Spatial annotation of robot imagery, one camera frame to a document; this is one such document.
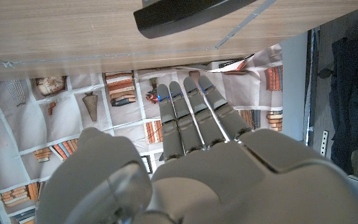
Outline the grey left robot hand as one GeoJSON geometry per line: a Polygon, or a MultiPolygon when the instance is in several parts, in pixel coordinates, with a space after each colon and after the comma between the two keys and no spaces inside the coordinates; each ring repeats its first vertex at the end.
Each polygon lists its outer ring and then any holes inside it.
{"type": "Polygon", "coordinates": [[[314,151],[253,130],[206,76],[157,87],[164,163],[82,131],[47,181],[37,223],[358,223],[358,191],[314,151]]]}

